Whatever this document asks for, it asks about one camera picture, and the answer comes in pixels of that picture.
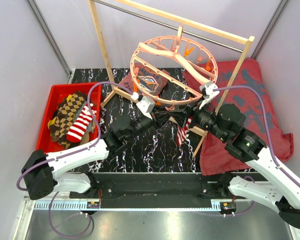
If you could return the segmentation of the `pink round clip hanger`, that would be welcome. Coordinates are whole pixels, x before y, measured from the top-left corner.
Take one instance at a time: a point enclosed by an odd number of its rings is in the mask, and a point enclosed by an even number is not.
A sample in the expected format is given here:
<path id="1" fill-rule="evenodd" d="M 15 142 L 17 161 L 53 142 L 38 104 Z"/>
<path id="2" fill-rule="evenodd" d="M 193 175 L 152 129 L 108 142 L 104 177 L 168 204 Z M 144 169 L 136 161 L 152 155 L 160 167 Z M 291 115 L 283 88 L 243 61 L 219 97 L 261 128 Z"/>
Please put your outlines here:
<path id="1" fill-rule="evenodd" d="M 193 40 L 189 37 L 186 37 L 184 33 L 182 33 L 182 37 Z M 173 40 L 170 40 L 170 39 L 161 40 L 159 42 L 159 44 L 164 45 L 167 49 L 170 50 L 172 48 Z M 148 44 L 148 46 L 151 48 L 157 49 L 156 46 L 154 46 L 150 43 Z M 183 57 L 185 57 L 185 59 L 187 59 L 188 61 L 193 62 L 195 65 L 197 65 L 201 68 L 206 68 L 208 71 L 211 70 L 211 68 L 212 69 L 214 68 L 213 63 L 211 61 L 209 61 L 209 63 L 207 63 L 209 57 L 206 55 L 206 53 L 204 51 L 200 51 L 200 49 L 198 47 L 196 47 L 195 45 L 189 44 L 189 42 L 188 43 L 185 41 L 181 42 L 180 48 L 179 48 L 179 53 L 181 55 L 183 55 Z M 137 54 L 137 56 L 139 58 L 143 59 L 144 61 L 146 61 L 147 63 L 149 63 L 150 65 L 154 66 L 155 68 L 163 71 L 168 76 L 176 79 L 177 81 L 181 82 L 182 84 L 185 84 L 187 87 L 190 87 L 191 89 L 202 94 L 202 92 L 200 91 L 201 84 L 198 83 L 195 80 L 195 78 L 190 73 L 188 73 L 188 71 L 186 71 L 180 64 L 178 64 L 174 60 L 164 57 L 164 56 L 149 54 L 149 53 L 146 53 L 143 51 L 140 51 Z M 205 75 L 204 73 L 200 72 L 199 74 L 204 76 L 207 79 L 210 78 L 209 76 Z M 138 92 L 139 94 L 141 94 L 145 97 L 148 96 L 148 95 L 143 94 L 137 88 L 135 88 L 134 91 Z M 167 82 L 166 86 L 163 88 L 161 93 L 159 95 L 155 95 L 155 96 L 158 96 L 159 98 L 164 99 L 164 100 L 174 100 L 174 101 L 184 101 L 184 100 L 189 100 L 190 98 L 195 98 L 195 96 L 191 92 L 184 90 L 179 85 L 173 84 L 170 81 Z M 203 97 L 200 96 L 199 100 L 195 100 L 194 102 L 186 103 L 184 105 L 189 105 L 189 104 L 193 104 L 196 102 L 201 104 L 202 101 L 203 101 Z M 171 106 L 169 104 L 161 105 L 160 102 L 155 103 L 155 105 L 156 105 L 156 107 L 162 108 L 163 110 L 165 110 L 165 107 Z"/>

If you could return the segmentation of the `red white striped sock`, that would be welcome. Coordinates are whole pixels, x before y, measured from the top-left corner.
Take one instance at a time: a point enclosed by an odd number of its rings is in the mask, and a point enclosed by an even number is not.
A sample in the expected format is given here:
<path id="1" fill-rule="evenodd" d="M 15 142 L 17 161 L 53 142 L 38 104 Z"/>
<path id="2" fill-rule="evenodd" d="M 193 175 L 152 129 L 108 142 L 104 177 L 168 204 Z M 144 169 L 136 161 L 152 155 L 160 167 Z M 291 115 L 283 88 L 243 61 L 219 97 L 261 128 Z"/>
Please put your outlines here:
<path id="1" fill-rule="evenodd" d="M 188 137 L 192 119 L 193 119 L 192 117 L 189 117 L 184 127 L 178 127 L 177 134 L 176 134 L 177 136 L 176 142 L 178 146 L 182 145 L 186 140 L 186 138 Z"/>
<path id="2" fill-rule="evenodd" d="M 88 107 L 88 104 L 86 104 L 81 112 L 79 113 L 77 119 L 74 121 L 74 123 L 69 127 L 69 130 L 66 135 L 66 139 L 72 143 L 79 143 L 83 136 L 86 133 L 86 130 L 89 126 L 89 124 L 93 120 L 93 116 L 96 116 L 96 107 L 93 103 L 90 103 L 90 108 L 92 110 L 92 114 L 90 112 L 90 109 Z"/>

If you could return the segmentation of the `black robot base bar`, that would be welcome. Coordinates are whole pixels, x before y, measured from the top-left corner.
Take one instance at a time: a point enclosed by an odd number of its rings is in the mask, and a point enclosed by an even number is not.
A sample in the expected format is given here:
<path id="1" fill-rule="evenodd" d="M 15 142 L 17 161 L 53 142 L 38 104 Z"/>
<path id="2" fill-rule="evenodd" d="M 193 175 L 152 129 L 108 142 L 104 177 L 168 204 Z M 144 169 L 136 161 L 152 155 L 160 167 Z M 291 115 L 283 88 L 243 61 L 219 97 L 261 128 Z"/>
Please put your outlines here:
<path id="1" fill-rule="evenodd" d="M 91 188 L 84 193 L 70 192 L 72 199 L 115 199 L 121 196 L 192 195 L 206 199 L 232 199 L 221 183 L 223 175 L 200 173 L 89 173 Z"/>

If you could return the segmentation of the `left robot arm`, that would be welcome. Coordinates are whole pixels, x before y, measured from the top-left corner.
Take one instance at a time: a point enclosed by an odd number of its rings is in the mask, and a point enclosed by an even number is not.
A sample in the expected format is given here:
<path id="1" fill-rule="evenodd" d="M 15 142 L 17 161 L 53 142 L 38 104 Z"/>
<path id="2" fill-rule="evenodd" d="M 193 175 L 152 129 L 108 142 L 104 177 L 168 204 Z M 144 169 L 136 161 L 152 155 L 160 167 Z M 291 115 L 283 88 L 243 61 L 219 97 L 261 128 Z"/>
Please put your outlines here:
<path id="1" fill-rule="evenodd" d="M 169 121 L 167 113 L 141 115 L 133 120 L 128 115 L 120 115 L 109 127 L 109 131 L 98 138 L 67 150 L 44 153 L 32 152 L 21 169 L 17 182 L 24 181 L 19 190 L 28 193 L 31 200 L 40 200 L 53 192 L 77 192 L 87 198 L 98 193 L 98 186 L 87 173 L 71 173 L 72 169 L 90 162 L 103 161 L 117 152 L 134 138 L 150 128 L 159 129 Z"/>

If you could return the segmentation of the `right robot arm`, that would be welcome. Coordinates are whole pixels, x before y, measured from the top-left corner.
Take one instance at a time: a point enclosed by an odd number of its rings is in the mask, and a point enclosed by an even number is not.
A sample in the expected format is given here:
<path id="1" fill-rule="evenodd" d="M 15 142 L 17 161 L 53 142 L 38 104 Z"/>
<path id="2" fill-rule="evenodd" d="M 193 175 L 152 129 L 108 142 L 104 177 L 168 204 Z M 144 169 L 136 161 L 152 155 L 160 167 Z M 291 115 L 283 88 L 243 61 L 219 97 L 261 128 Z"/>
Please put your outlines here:
<path id="1" fill-rule="evenodd" d="M 182 126 L 186 123 L 198 125 L 215 136 L 224 145 L 227 153 L 259 172 L 272 188 L 259 186 L 226 174 L 217 185 L 218 195 L 231 195 L 251 199 L 274 210 L 287 224 L 300 229 L 300 177 L 284 165 L 274 154 L 270 144 L 257 134 L 246 129 L 246 117 L 234 104 L 222 105 L 218 113 L 208 105 L 170 107 L 169 111 Z"/>

